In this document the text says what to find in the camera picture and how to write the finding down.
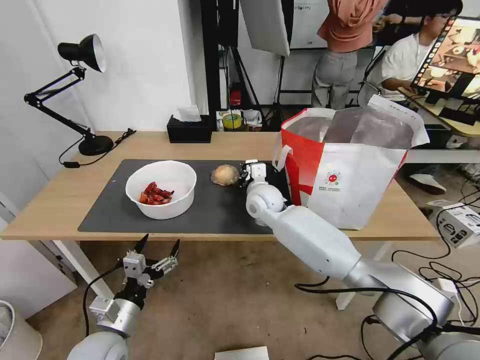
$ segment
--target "lamp base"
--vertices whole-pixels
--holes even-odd
[[[114,147],[114,142],[108,136],[100,135],[87,137],[78,145],[78,151],[85,156],[101,155],[109,152]]]

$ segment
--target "lamp arm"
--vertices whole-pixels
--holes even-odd
[[[68,83],[65,86],[62,86],[57,89],[48,90],[53,85],[59,83],[63,79],[68,78],[71,75],[75,75],[77,78],[72,82]],[[72,87],[76,83],[85,79],[85,69],[81,66],[76,66],[65,75],[60,76],[59,78],[53,80],[52,82],[48,83],[47,85],[39,88],[38,90],[26,94],[23,99],[25,102],[33,108],[40,110],[42,113],[47,114],[48,116],[58,120],[62,124],[68,126],[70,129],[75,130],[77,133],[82,134],[86,138],[93,138],[95,135],[90,132],[90,128],[84,128],[81,125],[77,124],[76,122],[63,117],[59,113],[53,111],[52,109],[46,107],[43,103],[44,101],[54,97],[55,95],[63,92],[64,90]]]

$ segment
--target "computer monitor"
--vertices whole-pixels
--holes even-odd
[[[479,105],[480,18],[459,16],[450,19],[412,85],[429,91],[429,103],[436,103],[440,98],[454,98],[464,100],[467,105]],[[470,117],[468,122],[475,123],[475,119]]]

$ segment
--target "table leg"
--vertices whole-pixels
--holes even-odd
[[[63,255],[65,255],[65,257],[73,264],[87,284],[99,275],[98,271],[75,241],[54,240],[53,242],[58,246]],[[114,293],[110,290],[103,279],[97,280],[91,286],[91,289],[100,297],[108,299],[114,298]]]
[[[380,261],[384,255],[390,250],[392,243],[390,241],[383,241],[375,244],[375,247],[371,250],[373,253],[373,260]],[[338,310],[345,310],[347,305],[355,296],[355,292],[344,292],[336,297],[336,308]]]

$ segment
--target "lamp shade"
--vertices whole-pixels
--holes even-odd
[[[106,60],[102,43],[97,34],[88,35],[80,43],[61,42],[58,53],[68,61],[82,61],[90,68],[104,73]]]

